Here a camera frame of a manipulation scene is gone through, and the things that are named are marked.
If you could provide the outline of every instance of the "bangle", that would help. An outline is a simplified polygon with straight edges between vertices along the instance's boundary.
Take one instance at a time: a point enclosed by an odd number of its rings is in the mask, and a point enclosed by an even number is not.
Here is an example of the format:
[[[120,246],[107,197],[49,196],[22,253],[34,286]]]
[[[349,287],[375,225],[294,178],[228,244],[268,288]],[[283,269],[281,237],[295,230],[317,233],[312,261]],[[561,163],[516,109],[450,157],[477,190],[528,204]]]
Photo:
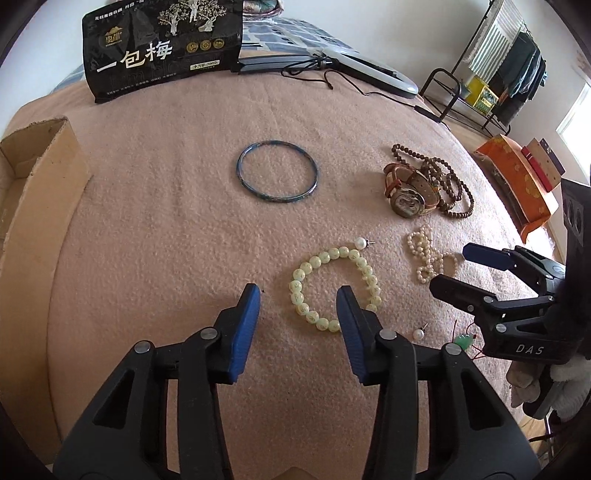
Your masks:
[[[244,177],[242,176],[242,161],[244,158],[253,150],[263,146],[263,145],[283,145],[284,147],[291,148],[296,150],[300,154],[302,154],[312,165],[312,170],[314,171],[314,182],[304,193],[300,193],[298,195],[294,195],[292,197],[274,197],[273,195],[268,195],[263,192],[259,192],[256,188],[249,185]],[[242,183],[242,186],[246,188],[249,192],[251,192],[256,197],[259,197],[261,200],[265,200],[266,202],[273,202],[273,203],[294,203],[299,202],[300,200],[305,199],[307,196],[311,195],[312,192],[316,189],[318,185],[318,165],[314,159],[306,152],[303,148],[298,147],[289,142],[284,142],[283,140],[265,140],[263,142],[253,143],[252,145],[248,146],[244,152],[238,158],[238,162],[236,163],[236,175],[238,176],[238,180]]]
[[[320,268],[323,264],[329,263],[331,260],[338,258],[348,258],[357,265],[361,270],[363,279],[366,281],[371,298],[365,310],[370,312],[377,312],[378,307],[382,304],[382,299],[379,296],[381,288],[378,286],[378,277],[374,275],[374,269],[368,265],[368,261],[361,256],[360,250],[363,250],[368,245],[375,242],[368,242],[365,238],[359,237],[354,241],[355,248],[349,250],[348,247],[332,247],[327,251],[320,252],[318,255],[311,257],[307,262],[303,262],[300,268],[293,272],[293,280],[290,282],[290,300],[295,305],[295,311],[300,316],[305,316],[308,323],[316,325],[318,330],[328,330],[332,333],[340,332],[340,323],[338,320],[329,320],[321,317],[320,314],[310,308],[305,303],[304,294],[302,293],[303,281],[307,275],[310,275],[314,270]]]

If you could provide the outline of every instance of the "pink cloth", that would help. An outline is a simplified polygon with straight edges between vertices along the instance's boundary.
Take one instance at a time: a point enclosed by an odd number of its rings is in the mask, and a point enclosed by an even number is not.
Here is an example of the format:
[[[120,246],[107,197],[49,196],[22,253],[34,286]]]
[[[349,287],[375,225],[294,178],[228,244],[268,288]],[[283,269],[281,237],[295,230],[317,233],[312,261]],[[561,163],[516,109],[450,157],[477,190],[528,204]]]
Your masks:
[[[183,341],[255,282],[264,293],[246,371],[236,385],[219,389],[236,479],[266,480],[291,466],[320,480],[361,477],[378,389],[359,385],[340,334],[318,332],[296,315],[287,288],[292,272],[321,250],[351,247],[358,236],[376,241],[363,254],[382,287],[382,324],[410,336],[429,322],[423,344],[439,348],[451,341],[454,320],[463,330],[471,317],[417,283],[406,235],[429,222],[435,245],[454,252],[467,242],[513,247],[519,236],[444,126],[333,80],[330,91],[277,74],[206,73],[103,105],[78,83],[17,113],[9,132],[67,115],[94,174],[66,236],[50,306],[49,375],[64,435],[135,342]],[[320,183],[312,197],[275,205],[242,188],[236,159],[267,139],[298,144],[316,159]],[[397,217],[384,198],[382,173],[394,143],[446,159],[473,192],[474,215]],[[292,153],[259,150],[250,162],[252,181],[277,193],[309,180]],[[462,263],[457,277],[503,298],[531,296],[510,274],[475,264]],[[335,316],[343,284],[368,298],[348,260],[323,266],[304,294],[314,309]],[[476,362],[508,401],[507,362]],[[169,442],[174,448],[173,434]],[[420,469],[427,442],[423,415]]]

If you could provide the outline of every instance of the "yellow box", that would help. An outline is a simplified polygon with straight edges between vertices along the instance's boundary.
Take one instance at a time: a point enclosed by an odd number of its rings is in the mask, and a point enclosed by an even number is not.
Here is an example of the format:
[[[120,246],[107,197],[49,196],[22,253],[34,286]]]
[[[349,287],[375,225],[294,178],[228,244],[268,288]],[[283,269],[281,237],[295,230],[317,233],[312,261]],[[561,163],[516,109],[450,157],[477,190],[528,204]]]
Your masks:
[[[466,103],[485,115],[489,114],[499,98],[485,82],[476,76],[468,83],[467,87],[470,90],[470,95],[466,98]]]

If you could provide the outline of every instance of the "watch face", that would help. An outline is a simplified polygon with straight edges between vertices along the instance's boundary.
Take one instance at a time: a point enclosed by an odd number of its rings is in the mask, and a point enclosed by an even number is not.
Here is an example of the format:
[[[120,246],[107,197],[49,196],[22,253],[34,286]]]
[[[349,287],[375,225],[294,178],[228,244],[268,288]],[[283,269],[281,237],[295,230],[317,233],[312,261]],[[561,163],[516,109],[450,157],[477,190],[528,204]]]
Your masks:
[[[425,200],[415,190],[401,189],[396,192],[390,205],[394,212],[404,218],[420,215],[425,209]]]

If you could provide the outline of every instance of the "window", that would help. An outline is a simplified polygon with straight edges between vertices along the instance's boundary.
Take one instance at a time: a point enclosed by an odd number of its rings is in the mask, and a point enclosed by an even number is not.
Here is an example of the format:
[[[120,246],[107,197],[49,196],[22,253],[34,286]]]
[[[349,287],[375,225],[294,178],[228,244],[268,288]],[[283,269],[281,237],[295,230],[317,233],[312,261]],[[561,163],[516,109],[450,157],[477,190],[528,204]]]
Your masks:
[[[581,165],[585,176],[591,167],[591,87],[585,85],[577,102],[557,129],[575,159]]]

